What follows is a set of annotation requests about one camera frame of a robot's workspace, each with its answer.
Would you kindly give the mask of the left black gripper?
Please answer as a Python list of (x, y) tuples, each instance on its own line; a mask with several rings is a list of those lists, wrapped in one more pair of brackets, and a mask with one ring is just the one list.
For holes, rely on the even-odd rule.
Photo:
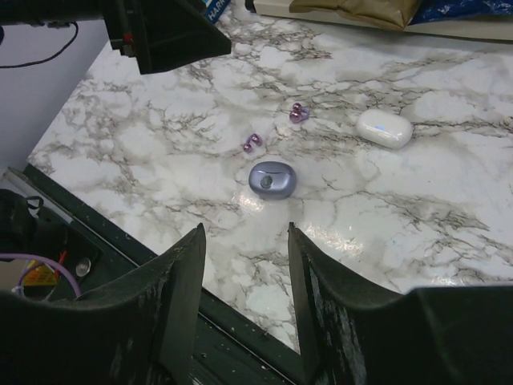
[(228, 37), (188, 1), (102, 1), (111, 47), (136, 59), (141, 75), (231, 53)]

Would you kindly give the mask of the white earbud case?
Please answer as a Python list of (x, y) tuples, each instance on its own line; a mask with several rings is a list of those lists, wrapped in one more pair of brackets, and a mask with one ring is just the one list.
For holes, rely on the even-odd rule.
[(409, 120), (379, 109), (364, 111), (356, 122), (356, 132), (362, 139), (389, 149), (404, 147), (413, 130)]

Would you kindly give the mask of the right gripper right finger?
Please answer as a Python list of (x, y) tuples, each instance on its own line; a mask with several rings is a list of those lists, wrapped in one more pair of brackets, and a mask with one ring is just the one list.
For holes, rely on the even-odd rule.
[(509, 384), (512, 288), (398, 294), (289, 226), (289, 271), (309, 384)]

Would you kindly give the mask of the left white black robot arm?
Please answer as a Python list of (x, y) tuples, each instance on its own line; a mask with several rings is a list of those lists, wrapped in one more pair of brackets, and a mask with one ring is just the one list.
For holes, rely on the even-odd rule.
[(202, 1), (2, 1), (1, 25), (60, 28), (102, 20), (111, 47), (149, 75), (231, 52), (231, 41), (206, 13)]

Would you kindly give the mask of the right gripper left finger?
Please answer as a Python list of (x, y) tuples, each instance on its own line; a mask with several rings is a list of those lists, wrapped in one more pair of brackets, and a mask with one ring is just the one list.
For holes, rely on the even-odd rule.
[(75, 300), (1, 294), (4, 384), (189, 384), (206, 236)]

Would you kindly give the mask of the lavender earbud charging case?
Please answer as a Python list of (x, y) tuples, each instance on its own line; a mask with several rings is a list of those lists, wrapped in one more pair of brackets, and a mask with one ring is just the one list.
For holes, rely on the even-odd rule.
[(248, 185), (259, 198), (278, 201), (290, 197), (297, 187), (294, 169), (278, 161), (256, 164), (248, 175)]

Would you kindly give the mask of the purple earbud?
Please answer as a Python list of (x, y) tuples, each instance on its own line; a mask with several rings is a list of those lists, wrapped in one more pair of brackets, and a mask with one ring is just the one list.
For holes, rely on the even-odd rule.
[(258, 134), (253, 133), (243, 143), (242, 148), (245, 153), (251, 153), (253, 151), (254, 147), (260, 147), (261, 145), (262, 145), (261, 137)]
[(300, 103), (294, 103), (289, 113), (289, 120), (294, 124), (299, 124), (309, 118), (309, 110)]

